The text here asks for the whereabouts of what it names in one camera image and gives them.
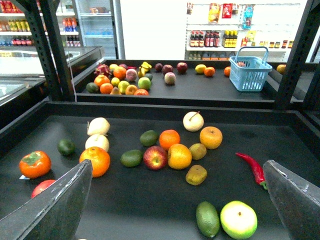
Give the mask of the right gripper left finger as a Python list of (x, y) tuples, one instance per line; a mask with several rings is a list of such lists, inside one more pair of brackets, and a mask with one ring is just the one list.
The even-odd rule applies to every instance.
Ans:
[(1, 219), (2, 240), (71, 240), (92, 182), (93, 166), (82, 161), (51, 186)]

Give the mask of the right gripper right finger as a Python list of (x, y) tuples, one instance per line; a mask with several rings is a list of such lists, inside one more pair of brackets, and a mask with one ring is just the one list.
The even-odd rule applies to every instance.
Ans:
[(320, 238), (320, 188), (274, 160), (263, 164), (267, 191), (291, 240)]

